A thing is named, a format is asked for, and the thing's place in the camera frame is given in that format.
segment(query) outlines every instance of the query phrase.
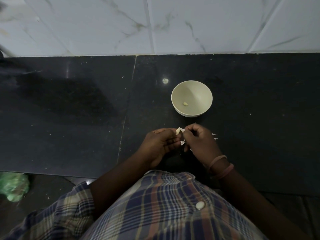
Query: plastic bag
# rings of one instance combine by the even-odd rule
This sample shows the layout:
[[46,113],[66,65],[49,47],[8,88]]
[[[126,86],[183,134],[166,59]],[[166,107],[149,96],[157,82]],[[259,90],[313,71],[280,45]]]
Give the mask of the plastic bag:
[[23,173],[0,172],[0,194],[9,201],[20,201],[29,191],[28,176]]

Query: black countertop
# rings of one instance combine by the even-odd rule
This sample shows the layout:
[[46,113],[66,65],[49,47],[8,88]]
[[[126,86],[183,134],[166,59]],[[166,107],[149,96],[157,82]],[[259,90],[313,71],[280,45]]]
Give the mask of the black countertop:
[[[258,190],[320,194],[320,54],[12,60],[38,72],[0,80],[1,171],[97,178],[147,132],[198,123]],[[186,80],[213,94],[202,116],[171,104]]]

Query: bangle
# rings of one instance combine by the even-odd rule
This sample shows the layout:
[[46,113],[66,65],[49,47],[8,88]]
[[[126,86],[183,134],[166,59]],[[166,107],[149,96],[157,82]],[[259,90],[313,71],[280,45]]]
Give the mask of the bangle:
[[215,179],[222,179],[222,178],[226,177],[231,172],[231,170],[233,170],[233,168],[234,168],[234,165],[232,163],[230,163],[230,165],[225,170],[223,170],[218,175],[214,176],[214,178]]
[[212,167],[218,160],[220,160],[221,158],[224,158],[224,157],[225,157],[226,159],[228,159],[226,155],[221,155],[221,156],[218,156],[218,157],[216,157],[215,159],[213,159],[212,162],[209,164],[208,172],[210,172],[211,167]]

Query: white button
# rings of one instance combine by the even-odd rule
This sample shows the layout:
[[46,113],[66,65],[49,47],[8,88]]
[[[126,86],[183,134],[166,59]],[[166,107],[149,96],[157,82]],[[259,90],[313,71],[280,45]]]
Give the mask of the white button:
[[205,203],[203,201],[199,201],[195,207],[198,209],[198,210],[201,210],[205,207]]

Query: shirt sleeve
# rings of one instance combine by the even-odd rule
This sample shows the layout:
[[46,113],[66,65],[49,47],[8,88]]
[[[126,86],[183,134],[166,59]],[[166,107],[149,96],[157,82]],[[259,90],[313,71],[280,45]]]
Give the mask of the shirt sleeve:
[[83,182],[48,208],[28,214],[5,239],[79,239],[94,222],[93,210],[90,188]]

